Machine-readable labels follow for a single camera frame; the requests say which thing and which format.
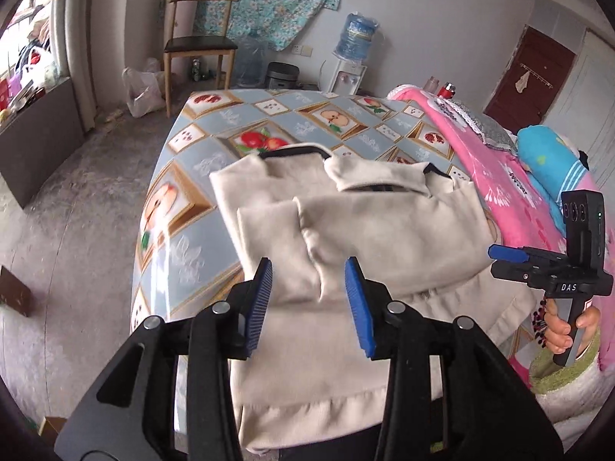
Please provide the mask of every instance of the water bottle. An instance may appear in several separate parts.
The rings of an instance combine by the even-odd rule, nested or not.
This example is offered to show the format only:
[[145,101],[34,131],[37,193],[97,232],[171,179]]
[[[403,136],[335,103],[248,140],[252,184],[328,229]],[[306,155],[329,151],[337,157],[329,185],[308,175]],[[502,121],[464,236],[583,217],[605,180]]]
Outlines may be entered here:
[[367,59],[377,28],[378,23],[374,19],[358,13],[348,14],[334,54],[342,60],[361,63]]
[[258,37],[256,29],[237,41],[235,83],[241,88],[257,88],[263,84],[267,42]]
[[193,66],[190,70],[190,77],[193,81],[201,81],[201,59],[193,59]]

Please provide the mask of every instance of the white plastic bag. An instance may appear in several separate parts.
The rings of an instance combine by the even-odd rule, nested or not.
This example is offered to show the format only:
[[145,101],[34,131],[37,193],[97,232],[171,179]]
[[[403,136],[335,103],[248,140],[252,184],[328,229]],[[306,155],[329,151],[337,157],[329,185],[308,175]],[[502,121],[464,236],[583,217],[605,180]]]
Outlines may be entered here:
[[[41,58],[36,64],[32,64],[32,53],[36,52]],[[30,80],[34,88],[39,88],[45,83],[45,68],[53,64],[53,56],[40,46],[33,46],[28,55],[28,64],[22,67],[22,84],[26,85]]]
[[149,58],[146,61],[146,70],[140,72],[127,67],[122,72],[122,81],[126,90],[126,105],[134,118],[140,118],[148,112],[165,107],[164,100],[158,82],[160,64],[156,59]]

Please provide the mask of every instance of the clothing pile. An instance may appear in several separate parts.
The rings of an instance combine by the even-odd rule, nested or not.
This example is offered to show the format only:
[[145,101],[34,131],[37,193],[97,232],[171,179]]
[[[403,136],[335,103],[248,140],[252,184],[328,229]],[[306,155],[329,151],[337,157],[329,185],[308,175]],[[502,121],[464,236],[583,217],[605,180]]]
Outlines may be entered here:
[[[261,257],[273,262],[259,346],[231,363],[239,438],[253,452],[382,420],[388,362],[371,362],[359,347],[344,287],[348,257],[393,298],[446,322],[473,317],[496,344],[542,296],[491,276],[487,249],[500,234],[474,183],[428,163],[248,155],[210,179],[246,279]],[[431,375],[437,397],[437,360]]]

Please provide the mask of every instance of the door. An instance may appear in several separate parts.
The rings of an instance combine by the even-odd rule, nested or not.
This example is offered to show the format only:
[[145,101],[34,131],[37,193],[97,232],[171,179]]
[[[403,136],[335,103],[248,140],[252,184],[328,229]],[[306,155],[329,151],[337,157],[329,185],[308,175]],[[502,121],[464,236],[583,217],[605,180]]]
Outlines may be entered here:
[[540,124],[564,84],[574,57],[565,46],[528,27],[485,114],[513,133]]
[[586,33],[544,124],[587,152],[596,185],[615,210],[615,50],[595,34]]

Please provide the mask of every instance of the white door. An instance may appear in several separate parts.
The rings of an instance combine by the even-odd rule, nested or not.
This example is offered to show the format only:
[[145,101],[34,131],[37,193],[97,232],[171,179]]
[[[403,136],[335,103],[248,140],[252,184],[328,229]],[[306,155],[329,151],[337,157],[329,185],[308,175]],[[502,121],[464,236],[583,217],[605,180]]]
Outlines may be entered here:
[[587,153],[596,185],[615,211],[615,50],[593,33],[586,33],[544,124]]

